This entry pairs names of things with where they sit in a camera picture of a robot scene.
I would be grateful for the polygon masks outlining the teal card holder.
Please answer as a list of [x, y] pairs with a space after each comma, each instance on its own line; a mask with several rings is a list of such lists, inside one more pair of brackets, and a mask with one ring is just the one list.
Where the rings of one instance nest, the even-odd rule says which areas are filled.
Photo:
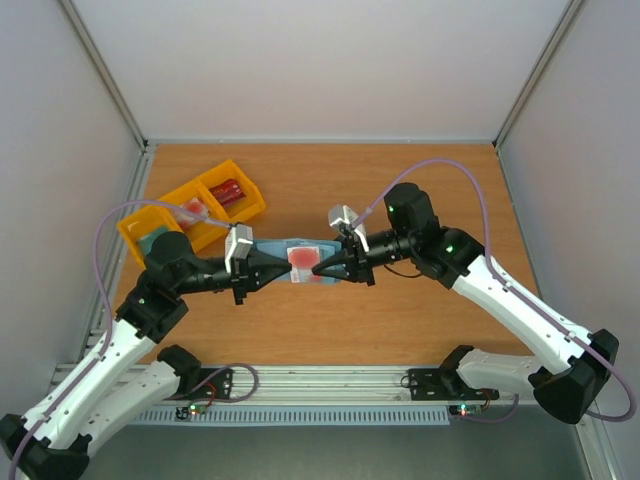
[[[325, 240], [310, 240], [302, 238], [290, 238], [281, 240], [267, 240], [257, 239], [254, 245], [261, 251], [274, 255], [276, 257], [287, 259], [287, 249], [293, 246], [317, 246], [320, 249], [321, 261], [335, 254], [341, 249], [341, 244], [338, 241], [325, 241]], [[319, 283], [306, 283], [306, 284], [336, 284], [340, 281], [322, 281]]]

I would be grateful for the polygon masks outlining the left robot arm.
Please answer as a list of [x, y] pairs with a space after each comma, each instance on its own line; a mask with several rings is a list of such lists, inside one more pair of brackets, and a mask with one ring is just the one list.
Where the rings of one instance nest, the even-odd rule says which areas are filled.
[[106, 331], [70, 374], [23, 415], [1, 420], [12, 479], [78, 479], [90, 458], [145, 408], [195, 395], [206, 383], [201, 362], [173, 345], [123, 387], [118, 380], [186, 315], [186, 294], [229, 290], [236, 304], [290, 272], [290, 263], [258, 250], [238, 225], [222, 258], [198, 257], [185, 234], [157, 237], [146, 269]]

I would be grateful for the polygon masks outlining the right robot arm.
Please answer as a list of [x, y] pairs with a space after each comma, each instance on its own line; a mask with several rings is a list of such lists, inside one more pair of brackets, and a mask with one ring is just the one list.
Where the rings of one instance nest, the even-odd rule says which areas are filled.
[[313, 267], [315, 275], [374, 285], [374, 270], [410, 261], [419, 275], [472, 301], [514, 334], [527, 356], [456, 347], [438, 368], [449, 399], [470, 390], [532, 396], [557, 420], [575, 424], [609, 380], [619, 348], [605, 329], [591, 332], [564, 318], [513, 279], [467, 232], [440, 224], [428, 194], [400, 183], [384, 197], [390, 229], [369, 234], [356, 213], [337, 205], [328, 214], [340, 250]]

